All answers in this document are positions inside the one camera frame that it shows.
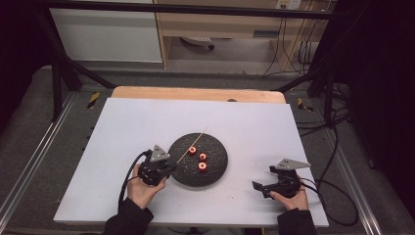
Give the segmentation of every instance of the hand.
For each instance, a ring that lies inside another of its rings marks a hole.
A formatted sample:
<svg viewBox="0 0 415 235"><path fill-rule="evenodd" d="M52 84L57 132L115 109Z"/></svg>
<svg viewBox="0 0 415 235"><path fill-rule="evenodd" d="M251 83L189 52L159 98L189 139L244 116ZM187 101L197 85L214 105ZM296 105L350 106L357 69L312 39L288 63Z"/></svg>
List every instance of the hand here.
<svg viewBox="0 0 415 235"><path fill-rule="evenodd" d="M307 194L305 193L305 187L303 185L301 185L297 194L291 199L286 198L282 196L281 194L274 192L274 191L271 191L269 195L273 199L280 201L285 206L287 211L290 211L296 208L298 208L300 211L308 210L308 199L307 199Z"/></svg>
<svg viewBox="0 0 415 235"><path fill-rule="evenodd" d="M132 169L132 175L138 175L140 165ZM165 187L166 178L162 179L158 186L150 186L144 183L139 177L131 179L127 184L127 196L141 210L144 210L153 200L155 195Z"/></svg>

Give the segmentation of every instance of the floor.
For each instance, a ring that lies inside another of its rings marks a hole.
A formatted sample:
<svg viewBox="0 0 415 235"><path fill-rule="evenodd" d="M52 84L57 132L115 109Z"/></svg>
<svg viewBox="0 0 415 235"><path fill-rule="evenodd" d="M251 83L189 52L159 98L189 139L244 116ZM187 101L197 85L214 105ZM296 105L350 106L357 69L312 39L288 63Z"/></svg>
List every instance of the floor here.
<svg viewBox="0 0 415 235"><path fill-rule="evenodd" d="M270 67L273 52L271 45L263 40L214 39L215 49L188 45L179 38L172 44L169 68L161 65L145 64L105 64L86 63L103 78L122 85L203 87L270 90L300 76L300 72L276 73L263 76ZM301 64L293 62L298 70ZM280 72L277 64L272 64L270 72ZM6 130L0 136L0 190L1 202L8 202L9 193L19 182L19 177L29 176L27 185L22 186L20 198L9 208L12 214L4 216L1 209L0 229L4 234L79 234L81 231L101 231L97 226L67 226L53 221L59 206L59 199L65 194L71 176L87 145L88 136L111 95L111 90L97 86L95 82L82 76L85 86L81 92L68 92L73 103L59 131L52 136L44 152L42 161L34 163L33 172L26 167L31 163L43 135L51 126L52 84L50 71L40 70L23 99L22 105L14 113ZM321 120L319 110L323 97L308 98L305 82L285 94L291 104L299 127L314 126ZM101 92L96 106L86 109L91 95ZM305 108L299 109L302 98ZM343 104L335 102L335 109ZM307 130L299 129L300 134ZM357 179L368 206L382 233L370 233L364 221L358 220L352 226L342 226L330 220L327 228L318 228L320 234L415 234L415 222L410 217L400 199L394 193L384 175L370 168L369 158L352 122L344 121L338 125L340 148L338 154L346 156L347 162ZM333 153L331 129L322 129L301 138L305 153L315 178L319 178ZM333 161L325 179L348 191L347 180L342 174L342 162ZM353 207L345 196L329 186L322 186L328 209L327 213L340 221L350 222L354 218ZM266 234L277 234L276 228L267 228Z"/></svg>

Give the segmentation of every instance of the cable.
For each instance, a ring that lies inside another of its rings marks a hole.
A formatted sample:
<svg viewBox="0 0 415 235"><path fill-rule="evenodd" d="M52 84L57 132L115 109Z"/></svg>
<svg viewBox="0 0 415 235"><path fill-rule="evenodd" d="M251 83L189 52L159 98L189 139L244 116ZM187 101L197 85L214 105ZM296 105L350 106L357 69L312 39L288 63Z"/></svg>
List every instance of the cable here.
<svg viewBox="0 0 415 235"><path fill-rule="evenodd" d="M280 31L281 31L282 24L283 24L283 19L281 18L280 27L278 28L277 48L275 49L274 59L272 59L271 65L269 65L268 69L266 70L266 72L261 77L267 76L266 73L271 69L272 65L274 65L275 59L277 58L277 54L278 54L278 44L280 42Z"/></svg>
<svg viewBox="0 0 415 235"><path fill-rule="evenodd" d="M317 187L316 186L316 184L313 182L313 181L311 181L311 180L309 180L309 179L306 179L306 178L300 178L301 180L306 180L306 181L309 181L309 182L311 182L315 187ZM326 203L326 201L324 200L324 197L323 197L323 195L320 193L320 191L318 190L318 189L315 189L315 188L312 188L312 187L310 187L310 186L308 186L308 185L306 185L305 183L301 183L301 185L302 186L304 186L304 187L306 187L306 188L308 188L308 189L310 189L311 191L313 191L314 193L316 193L317 194L317 196L319 197L319 199L320 199L320 201L321 201L321 204L323 205L323 209L324 209L324 211L326 212L326 215L327 215L327 217L328 218L330 218L330 219L332 219L334 222L336 222L336 223L338 223L338 224L340 224L340 225L342 225L342 226L353 226L354 224L356 224L357 223L357 221L358 221L358 219L359 219L359 211L358 211L358 208L357 208L357 205L356 205L356 202L351 198L351 196L347 193L347 192L345 192L344 190L342 190L340 187L338 187L338 186L336 186L335 184L333 184L333 183L331 183L331 182L329 182L329 181L326 181L326 180L323 180L323 179L315 179L315 181L316 182L318 182L319 184L321 184L321 183L325 183L325 184L327 184L327 185L329 185L329 186L331 186L331 187L333 187L334 189L336 189L336 190L338 190L339 192L341 192L343 195L345 195L347 198L348 198L348 200L351 202L351 204L352 204L352 206L353 206L353 209L354 209L354 219L353 219L353 221L352 222L341 222L341 221L338 221L337 219L335 219L335 218L333 218L331 215L329 215L328 213L327 213L327 211L326 211L326 209L327 209L327 203Z"/></svg>
<svg viewBox="0 0 415 235"><path fill-rule="evenodd" d="M345 108L346 107L343 107L343 108L340 108L340 109L336 110L335 113L334 113L333 120L336 120L337 113L339 111L345 109ZM323 173L320 176L320 180L323 180L324 176L326 175L327 170L329 169L329 167L330 167L333 159L335 158L335 155L336 155L336 152L337 152L337 148L339 146L339 135L338 135L338 131L337 131L337 128L336 128L336 122L335 121L333 121L333 130L335 132L335 139L336 139L335 140L335 147L334 147L334 150L333 150L333 154L330 156L330 160L327 162L326 167L324 168Z"/></svg>
<svg viewBox="0 0 415 235"><path fill-rule="evenodd" d="M148 151L146 151L146 152L143 152L143 153L141 153L139 156L137 156L137 158L134 160L134 162L132 163L132 165L131 165L131 167L130 167L130 169L128 170L128 172L127 172L127 175L125 176L125 179L124 179L124 182L122 183L122 187L121 187L121 192L119 193L119 197L118 197L118 212L119 212L119 209L121 208L121 204L122 204L122 200L124 199L124 193L125 193L125 188L127 187L127 183L128 183L128 178L129 178L129 175L130 175L130 173L131 173L131 171L132 171L132 169L135 167L135 165L137 164L137 162L138 162L138 160L143 156L143 155L149 155L151 153L151 151L150 150L148 150Z"/></svg>
<svg viewBox="0 0 415 235"><path fill-rule="evenodd" d="M327 12L329 10L329 8L330 8L330 4L332 4L332 0L329 0L329 5L327 5L326 10L322 10L322 11Z"/></svg>
<svg viewBox="0 0 415 235"><path fill-rule="evenodd" d="M353 198L347 192L345 192L344 190L342 190L341 188L339 188L338 186L336 186L335 184L333 184L333 183L331 183L329 181L326 181L324 179L315 179L315 181L318 182L318 185L321 185L321 183L325 183L325 184L328 184L328 185L332 186L333 188L335 188L336 190L338 190L339 192L341 192L343 195L345 195L348 198L348 200L351 202L351 204L353 205L353 209L354 209L354 219L353 219L352 222L340 222L340 221L334 219L332 216L330 216L326 212L327 217L330 218L330 219L332 219L334 222L336 222L336 223L338 223L338 224L340 224L342 226L353 226L353 225L355 225L358 222L358 220L359 220L359 210L358 210L357 204L353 200Z"/></svg>
<svg viewBox="0 0 415 235"><path fill-rule="evenodd" d="M366 10L366 8L369 6L369 3L372 0L366 0L365 5L363 6L363 8L361 8L362 10L359 12L359 15L356 17L356 19L354 20L354 22L351 24L351 26L346 30L346 32L339 38L339 40L330 48L330 50L324 55L323 58L321 58L317 63L314 64L314 67L319 66L327 57L328 55L330 55L333 51L334 48L336 48L337 46L339 46L339 44L342 42L342 40L344 40L346 38L346 36L351 32L351 30L354 28L354 26L357 24L357 22L360 20L361 16L363 15L364 11Z"/></svg>
<svg viewBox="0 0 415 235"><path fill-rule="evenodd" d="M349 118L349 113L345 113L345 114L341 114L340 116L338 116L338 118L333 119L333 123L334 124L339 124L345 120L347 120ZM302 130L302 129L309 129L310 131L305 132L300 134L300 137L312 134L316 131L322 130L326 127L329 127L327 122L324 122L324 124L321 125L317 125L317 126L298 126L298 130Z"/></svg>
<svg viewBox="0 0 415 235"><path fill-rule="evenodd" d="M299 70L297 70L296 69L296 67L294 66L294 64L293 64L293 61L291 60L291 58L290 58L290 56L288 55L288 53L287 53L287 51L286 51L286 49L285 49L285 45L284 45L284 41L285 41L285 39L284 39L284 37L285 37L285 29L287 28L287 18L284 18L284 29L283 29L283 51L284 51L284 54L286 55L286 57L287 57L287 59L288 59L288 61L290 62L290 64L291 64L291 66L293 67L293 69L296 71L296 72L300 72Z"/></svg>

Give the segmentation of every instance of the white tabletop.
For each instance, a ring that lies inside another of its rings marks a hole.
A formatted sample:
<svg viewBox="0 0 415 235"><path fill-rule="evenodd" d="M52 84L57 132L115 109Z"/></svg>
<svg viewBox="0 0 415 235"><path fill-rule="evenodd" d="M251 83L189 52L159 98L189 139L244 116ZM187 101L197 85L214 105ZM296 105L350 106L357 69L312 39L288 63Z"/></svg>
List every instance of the white tabletop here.
<svg viewBox="0 0 415 235"><path fill-rule="evenodd" d="M110 98L102 110L54 220L94 224L116 214L119 191L132 162L159 144L166 151L183 135L217 138L228 167L214 184L191 188L170 177L149 205L151 225L267 227L284 207L263 199L252 181L277 182L269 172L284 158L307 162L289 105ZM313 179L310 169L298 169ZM318 197L307 189L314 224L328 226Z"/></svg>

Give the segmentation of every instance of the controller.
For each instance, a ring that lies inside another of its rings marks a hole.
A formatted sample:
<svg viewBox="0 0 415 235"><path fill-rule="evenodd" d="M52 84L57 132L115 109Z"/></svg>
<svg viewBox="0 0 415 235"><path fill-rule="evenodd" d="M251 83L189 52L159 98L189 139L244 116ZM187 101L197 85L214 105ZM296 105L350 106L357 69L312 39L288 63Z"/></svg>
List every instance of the controller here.
<svg viewBox="0 0 415 235"><path fill-rule="evenodd" d="M293 160L284 159L276 166L271 165L269 170L278 175L278 183L262 185L253 181L255 190L262 192L263 198L271 198L271 191L277 192L286 198L293 198L301 187L299 176L296 168L310 167L310 164L304 164Z"/></svg>
<svg viewBox="0 0 415 235"><path fill-rule="evenodd" d="M141 163L137 176L147 185L158 186L163 178L168 178L177 168L177 164L168 163L170 154L158 145L144 155L146 160Z"/></svg>

